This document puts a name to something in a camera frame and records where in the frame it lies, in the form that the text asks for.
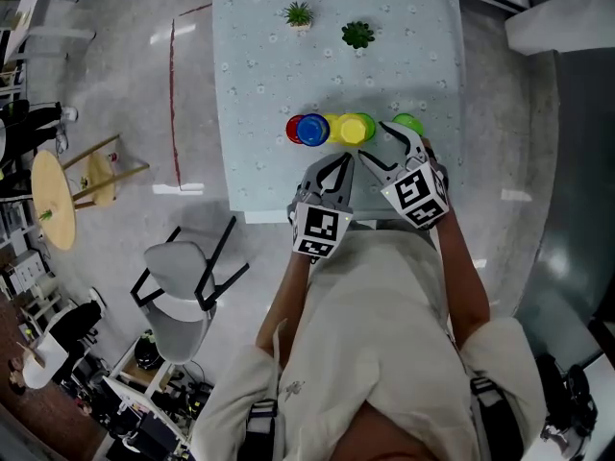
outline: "sleeve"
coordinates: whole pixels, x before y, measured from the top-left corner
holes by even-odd
[[[503,389],[527,451],[545,424],[547,405],[536,362],[519,322],[505,318],[486,323],[466,340],[460,355],[466,367]]]
[[[196,461],[229,461],[243,443],[253,403],[267,392],[275,362],[258,347],[242,349],[217,381],[192,431],[190,451]]]

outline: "red line on floor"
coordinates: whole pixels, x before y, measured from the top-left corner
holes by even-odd
[[[173,141],[173,159],[175,160],[175,176],[177,177],[177,185],[182,189],[182,174],[180,173],[180,160],[177,154],[175,144],[175,66],[173,60],[175,58],[175,19],[171,24],[171,50],[169,53],[169,106],[171,108],[171,139]]]
[[[180,17],[188,15],[189,13],[201,11],[202,9],[206,9],[207,7],[211,7],[211,4],[202,5],[201,7],[197,7],[196,9],[192,9],[191,11],[180,13]]]

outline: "round wooden table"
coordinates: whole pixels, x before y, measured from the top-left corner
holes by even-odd
[[[145,169],[142,165],[124,173],[114,175],[107,156],[96,152],[98,149],[119,138],[119,134],[97,143],[85,152],[61,165],[48,151],[40,151],[32,166],[32,197],[40,226],[51,241],[61,250],[69,250],[75,242],[76,210],[90,206],[109,206],[115,200],[115,183]],[[82,158],[87,158],[87,189],[71,194],[65,170]],[[91,201],[76,204],[85,196]]]

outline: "small plant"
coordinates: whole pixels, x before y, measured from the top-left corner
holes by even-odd
[[[52,215],[53,214],[51,213],[51,210],[45,210],[40,214],[40,216],[38,217],[38,220],[40,222],[44,222],[45,220],[50,220]]]
[[[286,17],[286,23],[291,27],[309,27],[314,18],[314,12],[306,2],[302,2],[301,5],[293,2],[284,9],[284,17]]]
[[[342,31],[344,42],[355,49],[367,48],[367,45],[374,40],[374,31],[364,22],[349,22]]]

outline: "gray chair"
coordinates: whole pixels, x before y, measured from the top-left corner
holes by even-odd
[[[221,285],[216,285],[213,279],[213,267],[235,222],[236,218],[233,217],[211,259],[206,259],[193,242],[175,241],[182,230],[180,227],[165,243],[152,246],[144,254],[147,269],[139,277],[131,295],[152,327],[160,356],[169,362],[185,364],[194,357],[215,315],[217,299],[250,268],[246,263]],[[140,298],[138,291],[150,274],[160,288]],[[176,302],[196,303],[196,321],[194,317],[184,321],[169,316],[168,305],[165,311],[156,302],[164,294],[178,300]]]

